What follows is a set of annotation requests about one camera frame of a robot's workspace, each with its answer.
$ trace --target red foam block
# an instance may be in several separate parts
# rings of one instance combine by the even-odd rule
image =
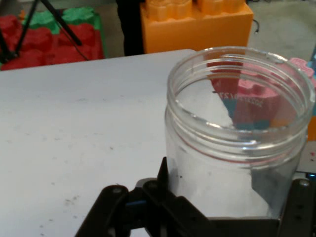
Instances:
[[[88,23],[82,23],[79,25],[69,24],[70,29],[75,33],[75,35],[80,39],[82,44],[87,44],[94,46],[95,44],[95,32],[92,25]],[[64,32],[60,33],[59,45],[73,45]]]
[[[91,60],[92,50],[88,45],[77,46],[78,50],[89,60]],[[60,46],[53,49],[46,58],[48,64],[62,64],[85,61],[74,46]]]
[[[45,56],[43,52],[38,49],[31,49],[26,52],[21,52],[20,57],[3,64],[1,67],[2,71],[30,68],[45,65]]]
[[[36,48],[42,52],[48,52],[53,46],[53,36],[49,28],[39,27],[37,29],[28,29],[23,44],[22,51]]]
[[[2,33],[13,36],[21,29],[21,24],[14,15],[1,16],[0,28]]]

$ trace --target gray floor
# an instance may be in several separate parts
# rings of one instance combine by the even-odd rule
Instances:
[[[0,14],[17,14],[17,0],[2,0]],[[272,0],[267,3],[250,2],[254,19],[260,23],[255,35],[255,24],[248,46],[280,54],[286,58],[299,57],[309,60],[316,44],[315,0]],[[123,56],[123,34],[115,3],[95,8],[100,13],[106,35],[109,57]]]

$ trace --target orange toy block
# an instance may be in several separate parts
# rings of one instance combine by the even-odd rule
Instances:
[[[141,3],[145,53],[247,46],[253,13],[243,0],[229,6],[227,1],[147,0]]]
[[[308,126],[308,141],[316,141],[316,116],[313,116]]]

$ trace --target pink toy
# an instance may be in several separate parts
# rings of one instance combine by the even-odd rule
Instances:
[[[261,84],[240,79],[234,123],[253,123],[273,118],[280,104],[280,96]]]
[[[290,62],[293,63],[297,68],[301,69],[311,80],[314,81],[314,70],[307,66],[307,62],[300,58],[291,58]]]

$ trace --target white table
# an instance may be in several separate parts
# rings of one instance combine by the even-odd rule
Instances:
[[[156,176],[167,76],[191,53],[1,72],[0,236],[73,236],[103,187]]]

